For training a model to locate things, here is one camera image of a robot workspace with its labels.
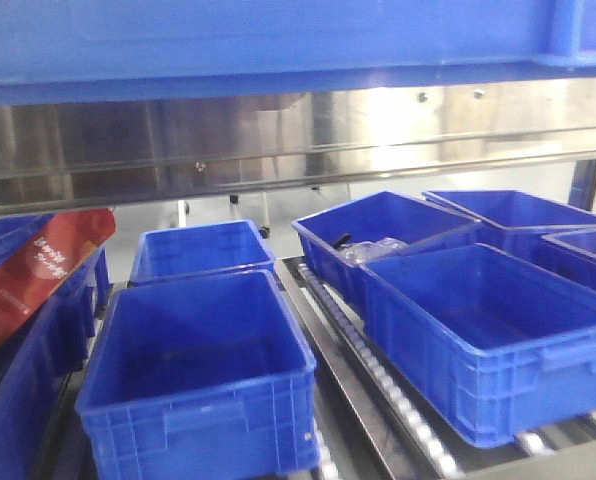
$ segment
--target blue overhead crate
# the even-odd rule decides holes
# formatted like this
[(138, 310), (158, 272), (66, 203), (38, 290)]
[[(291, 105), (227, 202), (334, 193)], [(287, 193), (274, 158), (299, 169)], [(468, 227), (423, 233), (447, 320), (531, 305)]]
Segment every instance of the blue overhead crate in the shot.
[(366, 332), (469, 443), (596, 409), (596, 292), (486, 245), (363, 266)]
[(236, 76), (292, 72), (332, 89), (327, 72), (402, 67), (408, 84), (585, 75), (596, 0), (0, 0), (2, 103), (216, 95), (229, 79), (234, 95)]

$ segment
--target item in crate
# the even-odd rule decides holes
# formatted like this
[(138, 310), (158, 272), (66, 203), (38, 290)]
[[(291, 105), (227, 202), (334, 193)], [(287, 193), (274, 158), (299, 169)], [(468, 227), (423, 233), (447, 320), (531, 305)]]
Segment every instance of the item in crate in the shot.
[(596, 290), (596, 228), (542, 237), (541, 266)]
[(313, 468), (315, 360), (265, 270), (116, 294), (76, 403), (101, 480)]
[(407, 243), (390, 237), (385, 237), (377, 242), (360, 242), (342, 245), (340, 254), (345, 261), (354, 265), (375, 260), (376, 258), (391, 255), (407, 246)]
[(114, 231), (109, 209), (58, 213), (0, 265), (0, 345)]
[(485, 245), (362, 270), (367, 334), (467, 442), (596, 409), (595, 291)]

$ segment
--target red packaging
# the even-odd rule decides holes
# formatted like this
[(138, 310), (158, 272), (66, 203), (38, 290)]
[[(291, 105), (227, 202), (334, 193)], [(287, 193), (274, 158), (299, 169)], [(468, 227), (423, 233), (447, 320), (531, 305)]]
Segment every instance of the red packaging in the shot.
[(57, 213), (0, 266), (0, 345), (116, 230), (107, 208)]

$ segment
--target stainless steel panel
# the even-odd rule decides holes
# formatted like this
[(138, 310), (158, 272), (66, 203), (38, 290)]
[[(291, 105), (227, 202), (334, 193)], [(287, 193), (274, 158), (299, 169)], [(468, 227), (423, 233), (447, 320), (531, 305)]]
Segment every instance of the stainless steel panel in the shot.
[(0, 214), (596, 158), (596, 78), (0, 107)]

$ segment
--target blue bin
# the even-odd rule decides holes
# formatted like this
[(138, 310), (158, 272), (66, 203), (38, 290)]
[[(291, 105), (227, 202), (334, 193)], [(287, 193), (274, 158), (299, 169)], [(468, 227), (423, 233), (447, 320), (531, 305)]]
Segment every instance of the blue bin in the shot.
[(311, 271), (363, 316), (360, 268), (332, 246), (341, 235), (350, 234), (349, 241), (353, 243), (395, 238), (408, 244), (398, 253), (408, 255), (474, 243), (480, 222), (429, 202), (385, 191), (298, 219), (293, 227)]
[(45, 226), (52, 215), (0, 218), (0, 265)]
[(596, 292), (485, 245), (363, 267), (367, 334), (469, 443), (596, 408)]
[(543, 237), (541, 266), (596, 290), (596, 228)]
[(267, 269), (274, 257), (251, 220), (146, 232), (140, 236), (131, 285)]
[(313, 468), (315, 360), (268, 271), (119, 292), (76, 410), (101, 480)]
[[(109, 280), (109, 268), (107, 267), (107, 253), (101, 248), (100, 257), (96, 262), (94, 275), (96, 277), (96, 308), (103, 308), (109, 301), (109, 295), (113, 285)], [(87, 333), (90, 337), (94, 336), (93, 331)]]
[(516, 190), (423, 192), (432, 203), (482, 220), (478, 241), (540, 263), (540, 237), (596, 226), (596, 215)]
[(596, 67), (596, 0), (0, 0), (0, 89), (14, 94), (391, 67), (468, 66), (473, 82), (505, 64)]
[(59, 304), (51, 298), (0, 348), (0, 479), (31, 478), (72, 369)]
[(70, 353), (80, 370), (82, 361), (87, 358), (87, 338), (96, 334), (95, 314), (99, 299), (109, 294), (109, 280), (98, 272), (101, 263), (106, 262), (104, 249), (95, 251), (71, 276), (56, 290), (61, 298), (60, 314), (67, 320), (65, 335), (72, 341)]

